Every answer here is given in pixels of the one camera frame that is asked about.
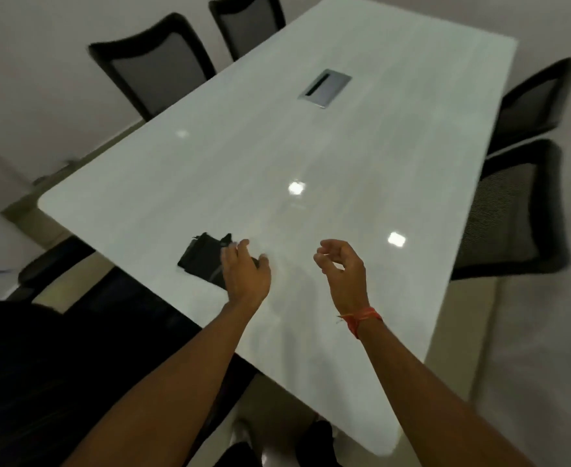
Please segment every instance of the black wallet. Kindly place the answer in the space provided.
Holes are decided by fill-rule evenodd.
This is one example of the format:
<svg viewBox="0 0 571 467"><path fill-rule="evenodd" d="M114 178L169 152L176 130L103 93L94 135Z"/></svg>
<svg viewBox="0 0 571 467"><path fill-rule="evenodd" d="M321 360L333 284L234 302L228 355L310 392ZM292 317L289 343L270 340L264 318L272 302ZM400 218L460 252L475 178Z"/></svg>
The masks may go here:
<svg viewBox="0 0 571 467"><path fill-rule="evenodd" d="M223 267L221 266L221 249L231 243L231 234L218 240L204 233L195 237L188 245L186 251L177 263L187 273L195 275L205 281L225 288Z"/></svg>

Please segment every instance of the conference table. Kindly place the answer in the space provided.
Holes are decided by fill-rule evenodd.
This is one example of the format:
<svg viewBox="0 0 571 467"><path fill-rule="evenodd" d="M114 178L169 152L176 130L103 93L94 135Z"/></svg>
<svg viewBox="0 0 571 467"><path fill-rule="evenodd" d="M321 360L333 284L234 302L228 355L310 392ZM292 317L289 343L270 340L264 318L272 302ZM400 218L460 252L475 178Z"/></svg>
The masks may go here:
<svg viewBox="0 0 571 467"><path fill-rule="evenodd" d="M323 0L51 189L39 207L201 326L227 300L194 236L266 252L237 353L376 455L400 435L312 256L349 241L369 299L424 360L516 49L369 0Z"/></svg>

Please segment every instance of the forearm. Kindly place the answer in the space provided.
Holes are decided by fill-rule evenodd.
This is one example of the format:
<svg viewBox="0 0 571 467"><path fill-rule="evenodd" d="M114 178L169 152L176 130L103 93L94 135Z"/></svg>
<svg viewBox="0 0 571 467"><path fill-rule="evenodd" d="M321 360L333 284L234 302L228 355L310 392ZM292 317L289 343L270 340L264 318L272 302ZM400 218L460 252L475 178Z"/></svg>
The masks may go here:
<svg viewBox="0 0 571 467"><path fill-rule="evenodd" d="M422 467L532 466L376 319L359 338Z"/></svg>
<svg viewBox="0 0 571 467"><path fill-rule="evenodd" d="M65 466L183 464L252 311L225 307L99 421Z"/></svg>

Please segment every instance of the left hand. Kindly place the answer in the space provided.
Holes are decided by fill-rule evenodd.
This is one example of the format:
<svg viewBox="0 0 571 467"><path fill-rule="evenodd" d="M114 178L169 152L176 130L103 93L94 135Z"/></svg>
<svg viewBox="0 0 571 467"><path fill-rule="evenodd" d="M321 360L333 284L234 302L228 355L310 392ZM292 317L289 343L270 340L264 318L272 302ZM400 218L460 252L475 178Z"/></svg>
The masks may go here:
<svg viewBox="0 0 571 467"><path fill-rule="evenodd" d="M259 267L249 255L248 239L221 249L223 278L229 295L229 306L244 306L253 315L271 289L271 267L265 254L259 257Z"/></svg>

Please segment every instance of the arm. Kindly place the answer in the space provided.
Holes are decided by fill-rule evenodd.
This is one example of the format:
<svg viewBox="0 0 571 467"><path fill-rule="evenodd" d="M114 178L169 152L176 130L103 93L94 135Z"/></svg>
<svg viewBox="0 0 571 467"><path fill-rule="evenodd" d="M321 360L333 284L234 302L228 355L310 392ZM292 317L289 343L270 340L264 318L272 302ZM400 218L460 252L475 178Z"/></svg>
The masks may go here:
<svg viewBox="0 0 571 467"><path fill-rule="evenodd" d="M65 467L182 465L204 423L244 328L268 294L271 270L256 269L247 240L223 249L229 302L188 344L143 378L95 425Z"/></svg>
<svg viewBox="0 0 571 467"><path fill-rule="evenodd" d="M313 259L327 275L340 314L369 307L365 267L344 241L322 241ZM338 269L333 262L344 266ZM359 323L358 336L422 467L528 467L532 463L480 418L400 343L379 320Z"/></svg>

